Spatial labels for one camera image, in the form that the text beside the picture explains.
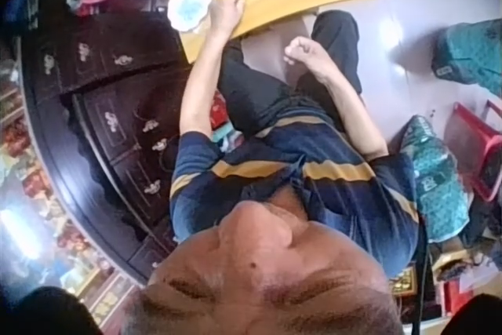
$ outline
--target fist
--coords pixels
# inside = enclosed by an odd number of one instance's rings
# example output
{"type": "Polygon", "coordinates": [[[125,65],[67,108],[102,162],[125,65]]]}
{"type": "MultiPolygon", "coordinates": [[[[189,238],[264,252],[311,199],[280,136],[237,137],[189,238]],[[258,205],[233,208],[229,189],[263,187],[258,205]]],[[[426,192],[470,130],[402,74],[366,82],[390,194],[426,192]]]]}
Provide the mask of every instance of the fist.
{"type": "Polygon", "coordinates": [[[242,19],[244,0],[216,0],[210,6],[211,32],[230,39],[242,19]]]}
{"type": "Polygon", "coordinates": [[[326,50],[318,42],[306,37],[296,37],[286,46],[284,61],[288,64],[305,64],[318,82],[324,85],[328,83],[329,78],[340,73],[326,50]]]}

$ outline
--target metal drawer pull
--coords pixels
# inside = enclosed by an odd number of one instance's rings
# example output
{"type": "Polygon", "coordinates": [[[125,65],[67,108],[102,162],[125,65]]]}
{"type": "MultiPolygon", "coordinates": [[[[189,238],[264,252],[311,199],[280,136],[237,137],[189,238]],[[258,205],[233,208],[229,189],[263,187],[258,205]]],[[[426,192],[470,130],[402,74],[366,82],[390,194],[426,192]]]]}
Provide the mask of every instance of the metal drawer pull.
{"type": "Polygon", "coordinates": [[[167,139],[161,139],[151,148],[153,151],[164,151],[167,147],[167,139]]]}
{"type": "Polygon", "coordinates": [[[160,190],[160,180],[156,180],[153,184],[150,184],[147,188],[143,190],[145,194],[157,194],[158,190],[160,190]]]}
{"type": "Polygon", "coordinates": [[[116,133],[118,127],[117,115],[110,113],[109,111],[105,111],[104,117],[107,119],[107,125],[110,128],[110,131],[116,133]]]}
{"type": "Polygon", "coordinates": [[[78,55],[80,56],[80,61],[86,62],[90,52],[91,49],[89,48],[89,45],[85,43],[78,44],[78,55]]]}
{"type": "Polygon", "coordinates": [[[143,132],[147,133],[148,131],[152,131],[156,127],[158,127],[158,122],[154,119],[151,119],[144,124],[143,132]]]}
{"type": "Polygon", "coordinates": [[[114,62],[118,66],[126,66],[126,65],[131,64],[133,62],[133,58],[131,56],[127,56],[127,55],[121,55],[118,58],[115,58],[114,62]]]}
{"type": "Polygon", "coordinates": [[[55,60],[52,55],[46,54],[44,55],[44,68],[45,68],[45,74],[50,75],[54,68],[55,60]]]}

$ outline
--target wooden cabinet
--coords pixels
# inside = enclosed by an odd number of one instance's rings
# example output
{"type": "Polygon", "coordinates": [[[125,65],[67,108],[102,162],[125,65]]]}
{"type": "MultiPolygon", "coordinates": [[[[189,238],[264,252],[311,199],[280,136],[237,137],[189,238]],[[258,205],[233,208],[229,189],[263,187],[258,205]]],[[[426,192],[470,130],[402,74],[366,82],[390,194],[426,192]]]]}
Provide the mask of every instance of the wooden cabinet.
{"type": "Polygon", "coordinates": [[[22,41],[24,92],[48,174],[84,232],[141,283],[175,247],[169,191],[190,70],[179,46],[160,13],[90,16],[22,41]],[[120,232],[106,232],[120,227],[134,238],[128,249],[120,232]]]}

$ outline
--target striped shirt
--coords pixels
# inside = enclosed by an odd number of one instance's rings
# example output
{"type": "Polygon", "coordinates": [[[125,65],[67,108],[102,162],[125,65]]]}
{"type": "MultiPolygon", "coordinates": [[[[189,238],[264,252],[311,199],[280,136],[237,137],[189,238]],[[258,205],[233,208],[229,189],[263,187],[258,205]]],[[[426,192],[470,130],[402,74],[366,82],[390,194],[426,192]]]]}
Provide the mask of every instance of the striped shirt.
{"type": "Polygon", "coordinates": [[[180,138],[170,212],[180,241],[211,228],[242,200],[267,201],[290,184],[309,220],[350,237],[393,277],[417,247],[410,159],[365,159],[321,109],[291,107],[271,127],[223,155],[205,135],[180,138]]]}

